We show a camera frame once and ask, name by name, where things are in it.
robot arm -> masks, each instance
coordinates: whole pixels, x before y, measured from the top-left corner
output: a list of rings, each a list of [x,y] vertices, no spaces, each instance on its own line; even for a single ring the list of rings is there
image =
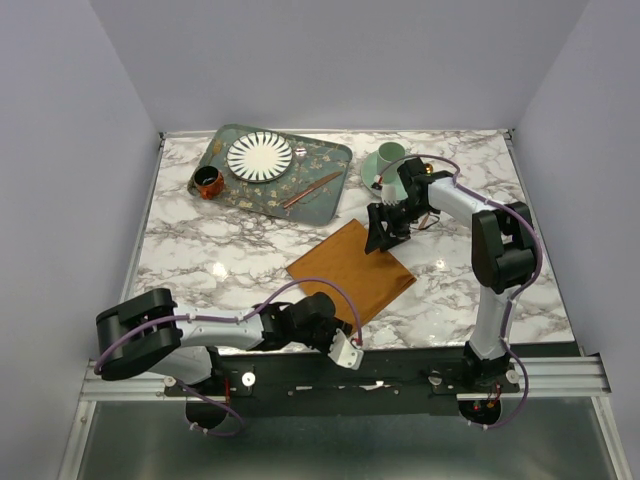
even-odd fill
[[[444,211],[472,232],[471,263],[481,284],[476,327],[465,347],[465,360],[478,378],[503,370],[509,358],[500,342],[508,297],[524,284],[536,266],[531,235],[502,210],[493,209],[458,189],[452,174],[428,173],[420,158],[398,168],[407,199],[396,204],[373,203],[369,213],[366,253],[386,251],[411,238],[410,224],[427,213]],[[509,207],[531,223],[528,207],[517,202]],[[511,318],[506,325],[508,337]]]
[[[208,348],[273,351],[290,342],[316,349],[338,366],[359,368],[363,352],[347,339],[352,327],[335,318],[335,306],[326,294],[316,293],[295,304],[272,303],[245,318],[250,312],[179,307],[168,289],[146,292],[98,315],[102,353],[128,332],[150,324],[109,355],[101,367],[102,378],[121,380],[151,371],[194,384],[211,376]],[[168,317],[175,321],[153,324]]]

marble surface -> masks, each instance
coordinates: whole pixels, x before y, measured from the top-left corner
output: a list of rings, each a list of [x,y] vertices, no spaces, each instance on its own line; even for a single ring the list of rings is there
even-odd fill
[[[496,200],[524,200],[500,132],[303,134],[343,143],[354,154],[337,214],[326,227],[273,219],[191,196],[187,181],[211,137],[168,138],[135,294],[168,287],[178,303],[201,308],[235,310],[260,303],[291,280],[285,267],[299,256],[353,218],[367,225],[366,205],[377,198],[362,184],[360,166],[385,141],[397,141],[408,152],[454,159],[462,168],[463,184]],[[471,271],[470,231],[443,213],[438,225],[415,234],[392,253],[417,282],[365,326],[365,348],[462,345],[473,330],[479,300],[479,284]],[[281,298],[296,301],[302,296],[294,287]],[[545,259],[537,283],[522,295],[511,341],[568,340],[573,335]]]

striped plate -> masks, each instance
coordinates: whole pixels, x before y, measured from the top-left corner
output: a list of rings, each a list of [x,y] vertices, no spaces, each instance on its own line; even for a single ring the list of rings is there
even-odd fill
[[[286,172],[293,160],[287,141],[272,132],[256,132],[236,140],[227,164],[231,173],[247,182],[269,182]]]

tray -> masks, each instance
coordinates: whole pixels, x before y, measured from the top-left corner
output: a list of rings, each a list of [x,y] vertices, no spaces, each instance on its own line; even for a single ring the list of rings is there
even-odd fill
[[[227,166],[229,147],[238,138],[248,133],[269,131],[271,130],[230,124],[216,132],[197,167],[212,165],[222,172],[224,190],[212,201],[294,222],[317,226],[328,224],[338,208],[340,194],[347,178],[346,171],[353,153],[348,147],[338,143],[274,132],[284,137],[294,151],[296,148],[305,148],[306,156],[298,158],[294,155],[293,164],[289,169],[271,182],[248,183],[235,177]],[[343,175],[310,193],[291,207],[282,208],[282,203],[303,191],[309,184],[337,171],[343,172]],[[193,174],[187,188],[189,193],[199,196],[193,183]]]

gray wall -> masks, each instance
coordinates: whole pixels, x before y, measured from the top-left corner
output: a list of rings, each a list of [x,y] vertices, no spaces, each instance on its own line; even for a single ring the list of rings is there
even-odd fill
[[[592,0],[518,125],[517,158],[571,324],[599,351],[640,476],[640,3]]]
[[[86,0],[0,14],[0,478],[55,478],[159,139]]]
[[[91,0],[155,124],[512,127],[587,0]]]

